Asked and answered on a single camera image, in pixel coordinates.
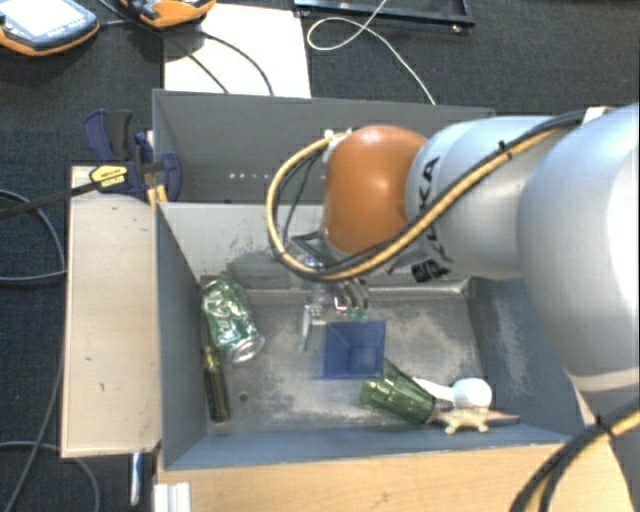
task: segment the black cable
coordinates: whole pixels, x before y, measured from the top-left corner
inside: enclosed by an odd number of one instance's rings
[[[231,50],[235,51],[236,53],[238,53],[239,55],[244,57],[258,71],[258,73],[260,73],[260,76],[262,77],[262,80],[264,80],[264,83],[267,86],[267,89],[269,91],[269,96],[275,96],[275,93],[273,92],[273,86],[271,85],[271,82],[269,81],[269,78],[267,77],[267,74],[264,72],[264,70],[259,66],[259,64],[255,60],[253,60],[251,57],[249,57],[249,55],[247,55],[245,52],[243,52],[240,48],[238,48],[237,46],[232,45],[230,42],[225,41],[224,39],[220,39],[217,36],[208,34],[204,30],[200,30],[200,33],[203,36],[205,36],[207,39],[210,39],[212,41],[216,41],[217,43],[220,43],[220,44],[226,46],[227,48],[230,48]]]
[[[593,441],[602,434],[608,434],[611,436],[610,428],[616,422],[626,418],[630,414],[635,413],[640,404],[638,401],[634,401],[629,405],[626,405],[617,411],[607,415],[604,418],[600,418],[598,423],[590,425],[580,434],[571,439],[562,448],[555,452],[549,460],[547,460],[536,473],[529,479],[527,485],[518,493],[515,497],[510,512],[525,512],[529,506],[529,502],[536,489],[541,485],[542,480],[549,477],[545,484],[540,504],[539,512],[547,512],[551,504],[553,493],[560,482],[562,476],[566,470],[573,463],[573,461],[584,451]]]
[[[51,398],[49,399],[49,404],[47,405],[47,412],[44,415],[44,419],[42,420],[42,425],[40,426],[40,431],[38,432],[38,436],[36,437],[35,442],[32,441],[24,441],[25,443],[33,443],[33,449],[29,454],[29,458],[27,459],[27,463],[22,470],[22,474],[20,475],[20,479],[16,484],[13,493],[11,494],[11,498],[9,499],[9,503],[4,509],[4,512],[11,512],[13,507],[18,501],[18,497],[22,492],[24,484],[27,481],[27,476],[29,475],[29,471],[33,466],[33,463],[36,460],[36,455],[38,454],[38,450],[42,446],[42,442],[44,440],[44,435],[47,431],[47,427],[49,426],[49,422],[51,421],[51,416],[53,415],[53,409],[56,404],[56,398],[58,397],[58,392],[60,391],[60,383],[62,382],[62,372],[64,370],[64,357],[63,354],[60,355],[60,362],[58,363],[58,372],[56,374],[56,380],[53,385],[53,391],[51,392]]]
[[[146,26],[143,22],[138,21],[138,20],[136,20],[134,18],[131,18],[131,17],[121,13],[118,9],[116,9],[112,5],[109,5],[106,0],[97,0],[97,1],[103,7],[105,7],[106,9],[108,9],[109,11],[114,13],[116,16],[121,18],[121,21],[116,20],[116,21],[110,21],[110,22],[106,23],[104,25],[105,27],[113,26],[113,25],[122,25],[124,23],[132,23],[132,24],[136,25],[137,27],[139,27],[139,28],[141,28],[143,30],[146,30],[147,32],[155,35],[156,37],[160,37],[163,41],[166,41],[168,44],[173,45],[174,48],[177,49],[181,54],[184,54],[189,59],[191,59],[191,61],[194,64],[196,64],[202,71],[204,71],[204,73],[209,78],[211,78],[211,80],[213,80],[213,82],[218,87],[220,87],[220,89],[223,91],[224,94],[229,94],[229,90],[220,82],[220,80],[218,80],[218,78],[215,77],[215,75],[213,75],[213,73],[211,73],[211,71],[204,64],[202,64],[202,62],[200,60],[198,60],[191,53],[186,52],[184,50],[184,48],[182,48],[178,44],[176,44],[175,41],[172,41],[171,39],[169,39],[168,37],[163,35],[162,32],[158,32],[157,30],[153,30],[152,28]],[[238,48],[237,46],[231,44],[230,42],[225,41],[224,39],[221,39],[221,38],[219,38],[217,36],[214,36],[212,34],[209,34],[209,33],[205,32],[202,29],[199,30],[199,33],[202,36],[204,36],[205,38],[210,39],[211,41],[215,41],[217,43],[220,43],[220,44],[226,46],[227,48],[233,50],[234,52],[238,53],[238,55],[240,55],[244,59],[246,59],[247,62],[249,62],[258,71],[258,73],[260,73],[260,76],[262,77],[262,80],[264,81],[265,85],[267,86],[267,90],[269,91],[269,95],[270,96],[275,96],[275,93],[273,92],[273,86],[271,85],[271,82],[269,81],[269,78],[267,77],[267,74],[260,67],[260,65],[254,59],[252,59],[246,52],[242,51],[240,48]]]
[[[28,204],[29,203],[29,200],[26,197],[23,197],[20,194],[16,194],[15,192],[10,192],[8,190],[0,189],[0,197],[2,197],[2,196],[6,197],[6,198],[9,198],[12,201],[15,201],[17,203],[22,203],[22,204]],[[56,245],[56,252],[58,253],[58,259],[60,261],[61,268],[60,268],[60,270],[55,271],[55,272],[48,272],[48,273],[45,273],[45,274],[38,274],[38,275],[34,275],[34,276],[17,276],[17,277],[0,276],[0,284],[15,284],[15,283],[33,282],[33,281],[39,281],[39,280],[49,279],[49,278],[53,278],[53,277],[64,276],[67,273],[65,257],[64,257],[64,248],[62,247],[62,242],[60,241],[60,237],[58,236],[58,233],[56,233],[56,230],[53,227],[53,225],[51,224],[51,221],[42,212],[42,210],[40,210],[40,208],[37,208],[34,211],[34,215],[37,215],[38,218],[40,218],[40,220],[44,223],[46,228],[49,230],[49,233],[51,234],[51,238],[53,238],[53,242]]]
[[[293,272],[294,274],[302,277],[303,279],[307,279],[307,280],[311,280],[311,281],[320,281],[320,282],[327,281],[326,278],[330,277],[332,274],[335,274],[337,272],[341,272],[341,271],[344,271],[344,270],[349,270],[349,269],[351,269],[351,268],[353,268],[353,267],[355,267],[355,266],[367,261],[368,259],[376,256],[377,254],[379,254],[383,250],[385,250],[387,247],[389,247],[391,244],[393,244],[395,241],[397,241],[399,238],[401,238],[404,234],[406,234],[417,223],[419,223],[420,220],[424,216],[429,214],[434,209],[434,207],[440,201],[442,201],[442,199],[454,187],[456,187],[460,182],[462,182],[465,179],[467,179],[470,174],[475,172],[480,167],[483,167],[483,166],[485,166],[487,164],[491,164],[493,161],[497,160],[498,158],[501,158],[505,154],[510,155],[509,151],[513,147],[515,147],[515,146],[517,146],[519,144],[522,144],[524,142],[527,142],[528,140],[530,140],[530,139],[532,139],[532,138],[534,138],[534,137],[536,137],[536,136],[538,136],[538,135],[540,135],[542,133],[545,133],[545,132],[553,130],[553,129],[577,126],[582,122],[583,119],[584,119],[584,110],[562,114],[560,116],[554,117],[554,118],[552,118],[552,119],[550,119],[548,121],[544,121],[543,123],[540,123],[540,124],[534,126],[530,130],[526,131],[524,134],[522,134],[519,137],[517,137],[516,139],[510,141],[509,143],[501,143],[499,145],[499,148],[496,151],[494,151],[490,155],[488,155],[485,158],[483,158],[482,160],[480,160],[478,163],[476,163],[474,166],[472,166],[469,170],[467,170],[465,173],[463,173],[461,176],[459,176],[456,180],[451,182],[444,190],[442,190],[440,192],[440,194],[438,194],[438,196],[436,196],[431,201],[431,203],[429,203],[429,205],[423,211],[420,212],[420,214],[413,221],[409,222],[407,224],[407,226],[405,226],[402,230],[400,230],[398,233],[396,233],[393,237],[389,238],[388,240],[385,240],[384,242],[382,242],[380,244],[377,244],[377,245],[375,245],[373,247],[365,249],[364,251],[361,251],[361,252],[359,252],[357,254],[349,256],[349,257],[347,257],[347,258],[345,258],[343,260],[340,260],[340,261],[336,262],[335,264],[325,265],[323,268],[317,269],[317,270],[315,270],[313,272],[311,272],[311,271],[301,271],[301,270],[298,270],[297,268],[292,267],[288,262],[286,262],[282,258],[281,254],[277,253],[277,251],[275,252],[276,257],[291,272]],[[470,187],[467,191],[465,191],[464,194],[461,194],[460,197],[462,197],[463,195],[468,193],[473,188],[475,188],[475,185]],[[279,197],[276,196],[276,200],[274,200],[274,202],[273,202],[273,209],[272,209],[272,213],[273,214],[275,214],[275,212],[277,211],[278,202],[279,202]]]
[[[29,447],[33,447],[33,449],[36,451],[48,450],[50,452],[55,453],[56,455],[60,454],[60,448],[49,443],[40,443],[39,445],[36,445],[34,441],[6,441],[6,442],[0,443],[0,450],[9,450],[12,448],[29,448]],[[82,469],[84,474],[87,475],[87,478],[89,479],[89,482],[91,483],[91,487],[93,489],[93,512],[99,512],[101,499],[100,499],[100,488],[98,486],[98,480],[96,479],[96,476],[93,474],[93,471],[91,471],[91,468],[89,468],[89,466],[87,466],[87,464],[81,459],[71,458],[69,459],[69,462],[73,462],[74,464],[77,464],[78,466],[80,466],[80,469]]]
[[[18,215],[20,213],[28,213],[32,210],[37,210],[41,206],[48,206],[59,201],[71,199],[72,197],[86,194],[88,192],[93,192],[97,188],[97,183],[86,183],[69,190],[62,190],[60,192],[54,192],[53,194],[49,194],[44,197],[39,197],[38,199],[33,199],[32,201],[29,201],[27,203],[13,205],[10,208],[0,210],[0,220],[8,219],[9,217],[13,217],[14,215]]]
[[[551,475],[540,498],[539,512],[548,512],[551,506],[553,494],[560,483],[560,480],[575,459],[583,452],[598,436],[606,434],[611,439],[615,439],[615,434],[611,431],[613,426],[620,420],[635,413],[640,408],[638,400],[614,411],[606,417],[599,418],[595,428],[586,430],[583,434],[575,437],[562,449],[561,456],[553,465]]]
[[[114,21],[110,21],[108,23],[106,23],[104,25],[105,28],[110,27],[110,26],[116,26],[116,25],[125,25],[125,24],[132,24],[135,27],[138,27],[142,30],[147,31],[150,34],[153,34],[155,37],[159,37],[160,39],[162,39],[163,41],[166,41],[168,44],[172,45],[176,50],[178,50],[181,54],[186,55],[194,64],[196,64],[209,78],[211,78],[211,80],[218,86],[220,87],[220,89],[222,90],[222,92],[224,94],[229,94],[229,90],[222,85],[222,82],[220,82],[220,80],[218,80],[218,78],[216,78],[216,76],[204,65],[202,64],[202,62],[200,62],[199,59],[197,59],[194,55],[188,53],[187,51],[185,51],[184,48],[182,48],[180,45],[178,45],[175,41],[171,41],[168,37],[164,36],[161,32],[158,32],[156,30],[153,30],[150,27],[147,27],[143,22],[138,21],[134,18],[129,17],[126,14],[123,14],[122,12],[120,12],[118,9],[116,9],[115,7],[113,7],[112,5],[109,5],[106,0],[97,0],[103,7],[105,7],[106,9],[108,9],[109,11],[111,11],[113,14],[115,14],[116,16],[118,16],[121,20],[120,23],[118,23],[119,20],[114,20]]]
[[[300,187],[298,188],[298,192],[296,193],[293,201],[291,203],[291,208],[289,209],[289,213],[287,215],[287,219],[284,223],[284,227],[282,228],[282,239],[285,241],[289,238],[289,225],[291,224],[291,219],[293,218],[293,213],[296,211],[298,207],[298,203],[300,202],[300,198],[304,192],[304,189],[307,186],[307,181],[309,181],[309,176],[311,174],[311,169],[313,165],[317,162],[320,157],[320,152],[312,153],[311,158],[307,160],[306,169],[304,172],[304,176],[302,177],[302,181],[300,182]]]
[[[275,198],[275,201],[274,201],[274,209],[273,209],[274,216],[273,216],[273,218],[274,218],[274,221],[276,223],[278,221],[278,206],[280,205],[280,201],[282,199],[282,195],[284,193],[285,188],[296,177],[298,172],[300,172],[303,168],[305,168],[305,166],[307,166],[311,160],[317,159],[321,154],[322,154],[322,151],[318,150],[318,151],[314,151],[313,153],[307,155],[302,160],[297,162],[293,166],[293,168],[291,169],[289,174],[287,174],[287,176],[285,176],[285,178],[282,180],[282,183],[280,184],[280,186],[278,187],[278,190],[276,191],[276,198]]]

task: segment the blue square object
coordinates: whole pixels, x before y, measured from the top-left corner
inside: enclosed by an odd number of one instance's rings
[[[327,324],[325,379],[357,379],[382,375],[385,320]]]

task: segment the gray carpet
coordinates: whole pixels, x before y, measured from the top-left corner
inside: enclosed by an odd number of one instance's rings
[[[93,0],[80,3],[103,21],[114,19]],[[225,3],[291,7],[285,0]],[[637,1],[469,3],[477,26],[466,35],[412,23],[372,25],[424,78],[439,103],[489,106],[502,113],[561,113],[638,101]],[[305,27],[315,19],[305,18]],[[351,31],[325,26],[318,41],[342,39]],[[1,51],[0,188],[29,198],[65,188],[69,167],[94,158],[79,126],[98,108],[130,109],[133,129],[149,128],[151,90],[162,84],[161,59],[161,41],[131,26],[110,27],[88,44],[44,59]],[[369,35],[334,53],[308,50],[308,60],[314,96],[426,101],[406,71]],[[47,207],[46,212],[64,238],[65,206]],[[56,265],[53,244],[34,218],[0,223],[0,275],[43,272]],[[38,286],[0,286],[0,441],[37,434],[59,357],[63,300],[60,279]],[[57,425],[56,415],[46,441],[58,442]],[[0,508],[26,455],[0,452]],[[127,510],[127,458],[89,462],[98,476],[102,510]],[[84,475],[43,454],[17,510],[90,510],[91,503]]]

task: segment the electronic device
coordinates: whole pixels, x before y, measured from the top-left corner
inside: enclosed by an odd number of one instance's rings
[[[216,0],[120,0],[141,21],[153,28],[167,28],[200,20]]]
[[[0,45],[23,55],[63,52],[98,28],[95,14],[72,0],[0,0]]]

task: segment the white toy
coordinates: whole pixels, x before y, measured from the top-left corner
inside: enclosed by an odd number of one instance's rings
[[[453,409],[448,411],[436,409],[429,419],[429,422],[446,423],[445,432],[447,434],[454,434],[460,427],[475,428],[482,433],[489,430],[487,420],[493,392],[484,380],[460,379],[451,387],[441,386],[416,377],[413,380],[434,397],[453,404]]]

